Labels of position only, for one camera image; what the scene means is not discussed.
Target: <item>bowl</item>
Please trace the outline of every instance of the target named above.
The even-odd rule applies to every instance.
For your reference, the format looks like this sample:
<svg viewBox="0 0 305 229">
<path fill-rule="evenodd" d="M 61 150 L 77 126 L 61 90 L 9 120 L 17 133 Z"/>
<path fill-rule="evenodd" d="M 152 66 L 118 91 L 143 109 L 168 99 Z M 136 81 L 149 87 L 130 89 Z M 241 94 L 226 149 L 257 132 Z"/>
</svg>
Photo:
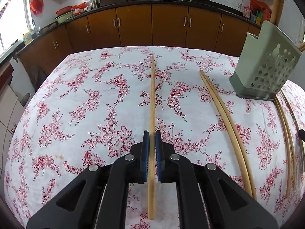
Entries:
<svg viewBox="0 0 305 229">
<path fill-rule="evenodd" d="M 66 7 L 63 7 L 62 9 L 59 9 L 59 11 L 56 12 L 57 16 L 61 16 L 65 13 L 68 13 L 70 12 L 72 9 L 72 6 L 66 6 Z"/>
<path fill-rule="evenodd" d="M 65 22 L 69 17 L 71 17 L 73 15 L 73 11 L 70 11 L 68 13 L 65 13 L 61 16 L 56 17 L 56 21 L 58 22 L 58 24 Z"/>
</svg>

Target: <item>wooden chopstick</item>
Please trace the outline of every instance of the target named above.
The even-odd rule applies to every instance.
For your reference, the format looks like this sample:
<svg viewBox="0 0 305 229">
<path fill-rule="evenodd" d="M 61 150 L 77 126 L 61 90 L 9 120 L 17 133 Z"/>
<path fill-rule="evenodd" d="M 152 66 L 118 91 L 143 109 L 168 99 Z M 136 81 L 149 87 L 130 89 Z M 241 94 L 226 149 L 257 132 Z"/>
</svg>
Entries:
<svg viewBox="0 0 305 229">
<path fill-rule="evenodd" d="M 283 107 L 281 105 L 281 103 L 279 102 L 279 108 L 281 110 L 283 119 L 284 119 L 284 123 L 285 123 L 285 127 L 287 130 L 287 135 L 288 135 L 288 140 L 289 140 L 289 147 L 292 153 L 292 164 L 293 164 L 293 190 L 296 190 L 296 157 L 295 157 L 295 150 L 294 150 L 294 145 L 293 145 L 293 140 L 292 140 L 292 136 L 291 136 L 291 131 L 290 131 L 290 127 L 286 118 L 286 115 L 284 113 Z"/>
<path fill-rule="evenodd" d="M 278 11 L 276 13 L 276 19 L 275 19 L 275 25 L 277 27 L 279 26 L 279 22 L 280 22 L 280 19 L 281 19 L 281 16 L 282 16 L 284 1 L 285 0 L 279 0 L 279 7 L 278 7 Z"/>
<path fill-rule="evenodd" d="M 288 139 L 287 128 L 286 128 L 284 117 L 283 117 L 283 112 L 281 109 L 282 107 L 276 96 L 274 97 L 274 103 L 275 103 L 276 109 L 279 113 L 279 118 L 280 118 L 281 125 L 283 128 L 284 139 L 285 139 L 285 143 L 286 143 L 285 145 L 286 145 L 286 152 L 287 152 L 288 173 L 287 173 L 287 188 L 286 188 L 285 198 L 287 199 L 289 197 L 290 185 L 291 185 L 291 162 L 292 162 L 292 160 L 291 160 L 291 152 L 290 152 L 290 143 L 289 143 L 289 139 Z"/>
<path fill-rule="evenodd" d="M 305 42 L 299 46 L 300 51 L 302 51 L 303 48 L 305 48 Z"/>
<path fill-rule="evenodd" d="M 296 117 L 295 117 L 294 112 L 292 110 L 292 107 L 290 106 L 290 103 L 289 103 L 287 97 L 285 96 L 284 92 L 281 90 L 280 93 L 281 93 L 282 97 L 284 98 L 284 100 L 285 100 L 285 102 L 286 102 L 286 104 L 289 108 L 289 111 L 291 113 L 293 122 L 295 124 L 295 128 L 296 128 L 297 131 L 299 131 L 300 127 L 298 125 L 298 121 L 296 120 Z M 303 140 L 299 139 L 299 145 L 300 145 L 301 152 L 302 152 L 302 162 L 301 163 L 302 163 L 302 173 L 303 173 L 304 172 L 304 160 L 305 160 Z"/>
<path fill-rule="evenodd" d="M 270 17 L 270 22 L 272 24 L 275 24 L 276 17 L 278 14 L 278 9 L 279 9 L 279 3 L 280 3 L 280 0 L 273 0 L 273 8 L 272 8 L 272 13 L 271 13 L 271 17 Z"/>
<path fill-rule="evenodd" d="M 255 186 L 252 187 L 252 185 L 251 185 L 249 172 L 247 170 L 246 163 L 245 163 L 246 161 L 245 161 L 243 153 L 242 153 L 242 149 L 245 151 L 245 148 L 244 148 L 243 144 L 242 144 L 242 147 L 239 145 L 238 137 L 240 139 L 240 136 L 239 136 L 239 133 L 237 132 L 237 130 L 236 130 L 236 132 L 238 133 L 238 137 L 236 136 L 236 133 L 234 132 L 234 129 L 236 129 L 235 124 L 234 123 L 232 124 L 230 122 L 230 119 L 227 116 L 227 115 L 229 115 L 229 113 L 228 113 L 226 106 L 224 105 L 222 99 L 218 95 L 214 86 L 211 84 L 211 82 L 209 81 L 209 79 L 207 78 L 207 76 L 204 74 L 204 72 L 202 70 L 200 71 L 200 75 L 201 75 L 201 78 L 204 81 L 208 91 L 210 92 L 211 97 L 212 97 L 212 99 L 217 107 L 217 110 L 219 111 L 219 114 L 220 114 L 222 120 L 224 121 L 225 127 L 228 131 L 228 134 L 229 134 L 229 137 L 232 142 L 233 149 L 234 149 L 234 152 L 235 152 L 235 155 L 237 158 L 237 162 L 238 162 L 238 165 L 240 168 L 240 172 L 242 175 L 242 180 L 243 180 L 243 183 L 245 186 L 245 191 L 256 200 Z"/>
<path fill-rule="evenodd" d="M 149 156 L 148 156 L 148 218 L 155 219 L 155 131 L 156 131 L 156 100 L 155 100 L 155 57 L 151 59 L 151 87 L 149 113 Z"/>
</svg>

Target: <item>chopstick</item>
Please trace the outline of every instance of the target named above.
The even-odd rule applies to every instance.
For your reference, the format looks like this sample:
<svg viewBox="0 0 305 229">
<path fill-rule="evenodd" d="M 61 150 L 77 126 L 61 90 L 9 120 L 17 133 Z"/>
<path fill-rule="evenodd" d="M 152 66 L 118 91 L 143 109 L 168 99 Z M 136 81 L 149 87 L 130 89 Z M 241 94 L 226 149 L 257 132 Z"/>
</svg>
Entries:
<svg viewBox="0 0 305 229">
<path fill-rule="evenodd" d="M 305 42 L 299 46 L 300 51 L 302 51 L 303 48 L 305 48 Z"/>
<path fill-rule="evenodd" d="M 275 103 L 276 109 L 279 113 L 279 118 L 280 118 L 281 125 L 282 125 L 282 128 L 283 128 L 283 133 L 284 133 L 284 139 L 285 139 L 285 142 L 286 142 L 285 145 L 286 145 L 286 152 L 287 152 L 288 173 L 287 173 L 287 188 L 286 188 L 285 198 L 287 199 L 289 197 L 290 186 L 291 186 L 291 162 L 292 162 L 292 160 L 291 160 L 291 152 L 290 152 L 290 141 L 288 139 L 288 130 L 287 130 L 287 127 L 286 127 L 286 124 L 285 124 L 284 116 L 283 116 L 284 112 L 283 112 L 283 109 L 280 105 L 280 102 L 279 102 L 279 100 L 276 96 L 274 97 L 274 103 Z"/>
<path fill-rule="evenodd" d="M 210 82 L 210 80 L 207 78 L 207 76 L 204 74 L 202 70 L 200 70 L 200 75 L 208 91 L 210 92 L 211 97 L 228 131 L 237 158 L 237 162 L 240 168 L 240 172 L 242 175 L 245 191 L 256 200 L 257 197 L 256 197 L 253 175 L 251 172 L 248 157 L 246 155 L 245 147 L 240 139 L 237 128 L 235 127 L 235 124 L 232 121 L 231 115 L 229 114 L 228 109 L 226 108 L 224 102 L 222 101 L 219 94 L 215 90 L 214 86 L 212 85 L 212 83 Z"/>
<path fill-rule="evenodd" d="M 275 22 L 276 22 L 278 10 L 279 10 L 279 3 L 280 3 L 280 0 L 273 0 L 273 8 L 272 8 L 272 13 L 271 13 L 271 17 L 270 17 L 270 22 L 272 24 L 275 24 Z"/>
<path fill-rule="evenodd" d="M 279 0 L 279 7 L 278 7 L 278 11 L 276 13 L 276 18 L 275 18 L 275 25 L 277 27 L 279 26 L 279 22 L 280 22 L 280 19 L 282 16 L 283 6 L 284 6 L 284 0 Z"/>
<path fill-rule="evenodd" d="M 296 120 L 296 117 L 295 117 L 294 112 L 293 112 L 293 110 L 292 110 L 292 107 L 291 107 L 291 105 L 290 105 L 288 99 L 286 98 L 284 92 L 281 90 L 280 93 L 281 93 L 282 97 L 284 98 L 284 100 L 285 100 L 285 102 L 286 102 L 286 104 L 287 104 L 287 106 L 288 106 L 288 108 L 289 108 L 289 111 L 290 111 L 290 113 L 291 113 L 293 122 L 294 122 L 294 124 L 295 124 L 295 128 L 296 128 L 297 131 L 299 131 L 299 130 L 300 130 L 300 127 L 299 127 L 299 125 L 298 125 L 298 121 Z M 304 172 L 305 154 L 304 154 L 303 140 L 299 139 L 299 145 L 300 145 L 301 152 L 302 152 L 302 172 Z"/>
<path fill-rule="evenodd" d="M 155 131 L 156 131 L 156 100 L 155 100 L 155 57 L 151 59 L 151 87 L 149 113 L 149 156 L 148 156 L 148 218 L 155 219 Z"/>
</svg>

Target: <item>red container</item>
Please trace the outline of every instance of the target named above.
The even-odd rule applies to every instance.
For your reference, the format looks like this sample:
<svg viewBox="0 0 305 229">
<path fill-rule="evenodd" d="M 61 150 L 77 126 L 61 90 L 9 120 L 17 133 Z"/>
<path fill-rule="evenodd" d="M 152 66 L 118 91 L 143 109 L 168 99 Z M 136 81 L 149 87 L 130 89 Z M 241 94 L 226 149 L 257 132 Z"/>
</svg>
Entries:
<svg viewBox="0 0 305 229">
<path fill-rule="evenodd" d="M 61 16 L 65 13 L 70 12 L 72 9 L 72 6 L 63 7 L 62 9 L 59 9 L 59 11 L 56 12 L 57 16 Z"/>
</svg>

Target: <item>window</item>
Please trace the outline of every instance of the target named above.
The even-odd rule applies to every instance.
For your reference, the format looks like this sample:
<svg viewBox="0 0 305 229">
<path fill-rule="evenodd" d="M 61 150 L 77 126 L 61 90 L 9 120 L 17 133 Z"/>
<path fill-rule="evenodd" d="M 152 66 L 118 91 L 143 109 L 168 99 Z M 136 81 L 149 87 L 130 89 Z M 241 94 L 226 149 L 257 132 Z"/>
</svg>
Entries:
<svg viewBox="0 0 305 229">
<path fill-rule="evenodd" d="M 0 54 L 32 28 L 29 0 L 11 0 L 0 18 Z"/>
</svg>

